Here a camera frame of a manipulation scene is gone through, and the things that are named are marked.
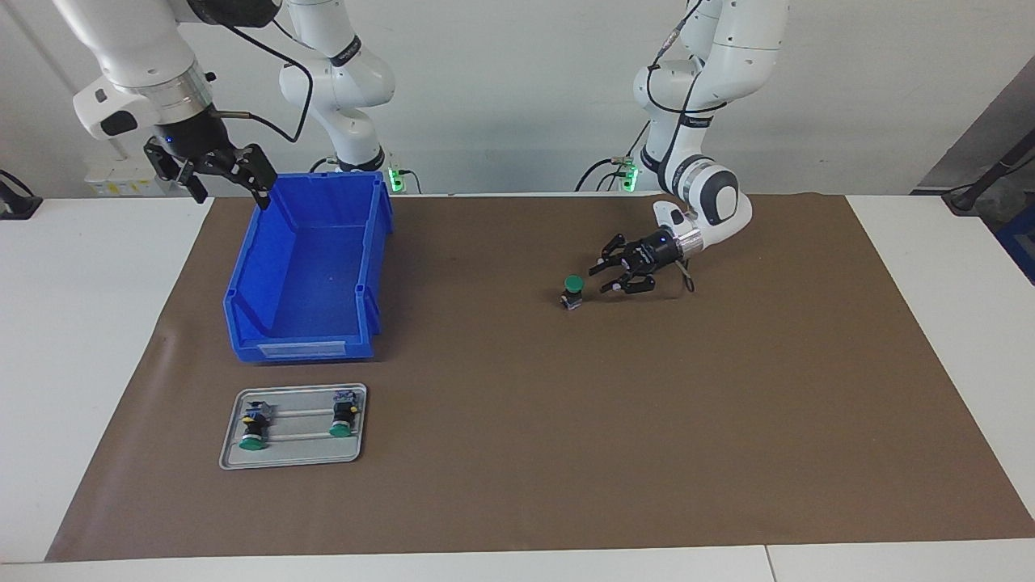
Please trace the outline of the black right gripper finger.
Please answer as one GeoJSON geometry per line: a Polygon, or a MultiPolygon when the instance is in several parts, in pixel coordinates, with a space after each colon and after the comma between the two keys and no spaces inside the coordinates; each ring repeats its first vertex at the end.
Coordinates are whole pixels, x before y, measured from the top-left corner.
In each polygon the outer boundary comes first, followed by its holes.
{"type": "Polygon", "coordinates": [[[144,145],[144,154],[159,180],[175,182],[179,187],[185,188],[197,203],[204,203],[207,200],[208,191],[196,176],[191,162],[178,162],[162,148],[159,139],[149,139],[144,145]]]}
{"type": "Polygon", "coordinates": [[[278,178],[277,171],[258,144],[211,151],[201,158],[197,172],[221,177],[237,187],[248,190],[261,211],[271,204],[269,193],[278,178]]]}

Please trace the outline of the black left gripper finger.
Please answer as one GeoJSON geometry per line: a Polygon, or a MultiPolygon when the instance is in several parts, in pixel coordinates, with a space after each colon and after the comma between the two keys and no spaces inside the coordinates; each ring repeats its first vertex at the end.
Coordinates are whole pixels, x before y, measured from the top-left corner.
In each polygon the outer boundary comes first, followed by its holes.
{"type": "Polygon", "coordinates": [[[622,277],[647,277],[648,259],[644,255],[644,237],[629,240],[623,234],[615,235],[600,251],[595,265],[588,271],[597,277],[607,270],[621,269],[622,277]]]}
{"type": "Polygon", "coordinates": [[[600,293],[621,292],[625,294],[650,293],[657,287],[652,273],[625,272],[617,279],[607,281],[599,288],[600,293]]]}

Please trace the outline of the blue plastic storage bin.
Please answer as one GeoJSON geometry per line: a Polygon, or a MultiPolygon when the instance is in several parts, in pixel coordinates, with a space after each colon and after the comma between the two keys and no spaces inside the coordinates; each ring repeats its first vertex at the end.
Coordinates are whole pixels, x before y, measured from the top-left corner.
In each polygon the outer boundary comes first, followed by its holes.
{"type": "Polygon", "coordinates": [[[223,298],[233,353],[262,365],[369,360],[393,229],[384,175],[284,174],[268,198],[223,298]]]}

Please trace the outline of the brown table mat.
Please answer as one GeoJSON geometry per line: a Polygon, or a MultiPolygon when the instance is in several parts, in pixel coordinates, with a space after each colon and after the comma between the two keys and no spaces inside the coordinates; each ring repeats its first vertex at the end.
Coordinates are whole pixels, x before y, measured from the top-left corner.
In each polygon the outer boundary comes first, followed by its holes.
{"type": "Polygon", "coordinates": [[[842,196],[755,220],[654,293],[563,277],[648,198],[395,199],[374,359],[256,367],[215,201],[51,561],[1035,539],[1035,519],[842,196]],[[221,470],[236,395],[367,386],[351,462],[221,470]]]}

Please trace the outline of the silver metal tray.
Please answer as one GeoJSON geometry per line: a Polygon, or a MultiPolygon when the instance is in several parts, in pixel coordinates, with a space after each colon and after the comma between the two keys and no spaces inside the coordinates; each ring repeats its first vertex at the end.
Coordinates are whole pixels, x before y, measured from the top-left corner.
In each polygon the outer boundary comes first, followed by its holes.
{"type": "Polygon", "coordinates": [[[362,449],[366,407],[367,386],[362,383],[247,388],[236,395],[230,409],[219,467],[252,470],[354,461],[362,449]],[[357,394],[360,412],[352,436],[335,438],[328,430],[332,424],[333,395],[342,390],[357,394]],[[243,437],[241,416],[252,401],[264,401],[271,408],[267,446],[259,452],[238,446],[243,437]]]}

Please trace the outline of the black tripod stand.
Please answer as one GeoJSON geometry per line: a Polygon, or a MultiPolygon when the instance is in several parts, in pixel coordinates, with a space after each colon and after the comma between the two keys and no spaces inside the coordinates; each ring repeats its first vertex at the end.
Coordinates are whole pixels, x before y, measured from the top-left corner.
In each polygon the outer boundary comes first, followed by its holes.
{"type": "Polygon", "coordinates": [[[1035,162],[1035,128],[1028,130],[1019,142],[974,182],[947,190],[943,192],[941,199],[954,215],[977,215],[974,209],[980,196],[995,182],[1017,173],[1031,162],[1035,162]]]}

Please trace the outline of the blue crate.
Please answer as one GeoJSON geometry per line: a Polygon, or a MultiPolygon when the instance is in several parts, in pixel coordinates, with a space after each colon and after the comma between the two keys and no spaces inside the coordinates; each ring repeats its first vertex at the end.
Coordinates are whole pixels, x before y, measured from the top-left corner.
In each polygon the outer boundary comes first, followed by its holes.
{"type": "Polygon", "coordinates": [[[1035,203],[998,228],[995,239],[1035,286],[1035,203]]]}

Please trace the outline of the white wall socket box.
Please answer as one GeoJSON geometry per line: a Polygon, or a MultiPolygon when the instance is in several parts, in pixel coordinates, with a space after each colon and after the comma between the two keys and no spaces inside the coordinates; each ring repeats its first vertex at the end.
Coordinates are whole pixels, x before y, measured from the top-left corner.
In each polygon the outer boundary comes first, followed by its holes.
{"type": "Polygon", "coordinates": [[[171,182],[159,179],[147,158],[93,161],[85,184],[97,196],[169,196],[171,182]]]}

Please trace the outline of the black clamp mount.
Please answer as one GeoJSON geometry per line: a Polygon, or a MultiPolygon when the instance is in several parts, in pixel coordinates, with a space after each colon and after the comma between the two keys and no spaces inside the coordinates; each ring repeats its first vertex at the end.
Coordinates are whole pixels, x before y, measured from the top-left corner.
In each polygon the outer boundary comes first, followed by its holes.
{"type": "Polygon", "coordinates": [[[0,221],[25,221],[33,217],[45,199],[34,194],[21,179],[0,169],[0,221]]]}

